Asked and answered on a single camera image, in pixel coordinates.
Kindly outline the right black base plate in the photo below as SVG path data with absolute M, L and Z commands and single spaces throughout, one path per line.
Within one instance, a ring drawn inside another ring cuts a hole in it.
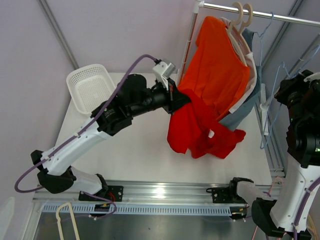
M 211 195 L 214 204 L 238 203 L 235 191 L 231 187 L 210 187 L 206 192 Z

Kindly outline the beige wooden hanger front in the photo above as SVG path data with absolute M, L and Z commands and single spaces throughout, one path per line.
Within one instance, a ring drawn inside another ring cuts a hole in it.
M 253 7 L 249 3 L 242 5 L 238 1 L 234 2 L 232 6 L 238 10 L 238 18 L 229 23 L 226 33 L 239 60 L 247 67 L 248 65 L 245 56 L 247 56 L 251 51 L 242 33 L 245 28 L 252 23 Z M 243 20 L 244 9 L 248 11 L 247 21 Z

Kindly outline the orange t shirt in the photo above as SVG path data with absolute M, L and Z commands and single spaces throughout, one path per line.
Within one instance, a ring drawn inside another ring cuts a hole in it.
M 235 53 L 226 24 L 213 16 L 203 20 L 195 44 L 196 52 L 178 88 L 192 90 L 220 121 L 244 95 L 250 68 Z

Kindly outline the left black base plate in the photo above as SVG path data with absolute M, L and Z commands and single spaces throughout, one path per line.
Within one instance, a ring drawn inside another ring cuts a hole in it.
M 110 200 L 112 202 L 122 202 L 124 187 L 121 185 L 109 185 L 108 189 L 102 189 L 95 193 L 93 196 L 85 194 L 83 191 L 79 193 L 79 201 L 98 202 L 103 199 Z

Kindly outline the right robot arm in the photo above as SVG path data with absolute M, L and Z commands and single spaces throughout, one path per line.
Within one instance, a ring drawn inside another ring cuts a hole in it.
M 304 70 L 280 83 L 275 99 L 287 106 L 287 171 L 277 199 L 247 178 L 230 181 L 227 196 L 251 207 L 253 222 L 269 237 L 309 240 L 307 218 L 320 188 L 320 74 Z

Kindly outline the aluminium mounting rail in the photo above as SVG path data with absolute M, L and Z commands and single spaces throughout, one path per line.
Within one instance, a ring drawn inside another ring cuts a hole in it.
M 111 186 L 123 186 L 121 204 L 137 205 L 209 205 L 213 203 L 212 196 L 206 192 L 208 188 L 226 188 L 226 184 L 208 183 L 165 183 L 143 181 L 107 181 Z M 33 195 L 33 203 L 89 203 L 79 201 L 79 192 L 67 190 L 52 194 L 47 190 L 39 190 Z

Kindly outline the white t shirt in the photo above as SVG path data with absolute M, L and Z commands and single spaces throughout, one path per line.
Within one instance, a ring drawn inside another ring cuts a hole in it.
M 239 112 L 243 108 L 248 108 L 247 105 L 249 104 L 253 96 L 256 94 L 255 90 L 256 90 L 256 87 L 258 87 L 258 74 L 256 70 L 255 60 L 254 60 L 254 54 L 252 52 L 253 35 L 254 33 L 249 29 L 246 29 L 243 33 L 243 36 L 247 41 L 247 44 L 249 45 L 249 48 L 251 50 L 251 52 L 247 56 L 245 56 L 247 66 L 249 68 L 249 80 L 246 83 L 244 92 L 240 97 L 240 99 L 236 103 L 233 103 L 229 108 L 228 111 L 231 114 L 235 114 L 236 112 Z

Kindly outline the white perforated plastic basket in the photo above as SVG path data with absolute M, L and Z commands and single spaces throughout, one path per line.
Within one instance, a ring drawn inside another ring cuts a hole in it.
M 69 73 L 66 84 L 77 111 L 84 115 L 91 114 L 116 89 L 106 68 L 97 63 Z

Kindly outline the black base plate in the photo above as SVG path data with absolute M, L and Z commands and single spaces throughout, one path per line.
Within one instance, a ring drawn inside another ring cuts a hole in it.
M 211 195 L 214 204 L 238 203 L 235 191 L 231 187 L 210 187 L 206 192 Z
M 95 193 L 93 196 L 85 194 L 83 191 L 79 193 L 79 201 L 98 202 L 103 199 L 110 200 L 112 202 L 122 202 L 124 187 L 121 185 L 109 185 L 108 189 L 102 189 Z

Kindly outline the white object at corner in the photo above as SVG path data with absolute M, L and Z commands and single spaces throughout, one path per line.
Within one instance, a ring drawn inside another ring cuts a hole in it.
M 0 239 L 3 240 L 15 212 L 15 198 L 9 197 L 0 207 Z

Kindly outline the metal clothes rack rail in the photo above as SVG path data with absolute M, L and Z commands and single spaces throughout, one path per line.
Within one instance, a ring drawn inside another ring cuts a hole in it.
M 205 8 L 205 9 L 212 9 L 212 10 L 218 10 L 218 11 L 223 11 L 223 12 L 229 12 L 229 13 L 238 13 L 239 12 L 239 10 L 236 7 L 207 3 L 205 1 L 202 1 L 199 4 L 199 7 Z M 260 12 L 260 11 L 253 11 L 252 15 L 254 17 L 264 18 L 264 19 L 273 18 L 273 20 L 286 22 L 286 23 L 294 23 L 294 24 L 300 24 L 300 25 L 305 25 L 305 26 L 312 26 L 312 27 L 316 27 L 316 28 L 320 27 L 319 21 L 307 20 L 307 19 L 302 19 L 302 18 L 293 17 L 293 16 L 279 15 L 279 14 L 275 14 L 275 13 L 267 13 L 267 12 Z

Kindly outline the grey blue t shirt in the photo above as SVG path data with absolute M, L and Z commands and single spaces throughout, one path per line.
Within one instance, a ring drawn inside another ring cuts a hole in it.
M 238 44 L 245 57 L 247 66 L 249 67 L 250 79 L 245 88 L 245 92 L 241 99 L 231 107 L 231 112 L 219 121 L 220 124 L 234 131 L 239 124 L 252 111 L 261 93 L 261 67 L 256 65 L 254 55 L 252 53 L 252 41 L 254 33 L 248 29 L 239 33 L 236 29 L 232 30 L 233 37 Z

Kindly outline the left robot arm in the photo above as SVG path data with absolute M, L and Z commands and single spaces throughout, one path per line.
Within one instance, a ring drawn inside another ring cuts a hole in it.
M 169 88 L 159 81 L 151 88 L 141 74 L 130 74 L 118 89 L 108 106 L 100 104 L 75 134 L 75 139 L 58 152 L 35 150 L 31 159 L 39 172 L 39 184 L 52 194 L 71 188 L 89 193 L 95 200 L 107 197 L 109 187 L 100 174 L 88 174 L 72 167 L 72 164 L 96 144 L 116 135 L 132 124 L 133 118 L 159 108 L 173 114 L 191 102 L 180 92 L 172 79 Z

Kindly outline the pile of hangers on floor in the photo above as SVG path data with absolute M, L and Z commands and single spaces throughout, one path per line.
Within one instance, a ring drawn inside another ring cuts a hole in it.
M 316 226 L 310 215 L 308 215 L 307 217 L 306 227 L 308 232 L 311 235 L 312 240 L 320 239 L 320 235 L 318 234 Z M 250 240 L 284 240 L 284 239 L 285 239 L 285 236 L 282 238 L 274 238 L 274 237 L 269 237 L 265 235 L 257 225 L 255 226 L 253 234 L 250 237 Z

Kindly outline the red t shirt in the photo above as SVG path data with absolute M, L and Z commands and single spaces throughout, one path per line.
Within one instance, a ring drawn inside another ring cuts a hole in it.
M 225 159 L 246 136 L 240 129 L 229 130 L 220 124 L 214 111 L 192 90 L 184 89 L 191 102 L 177 110 L 168 126 L 167 142 L 176 153 L 190 150 L 194 159 L 210 154 Z

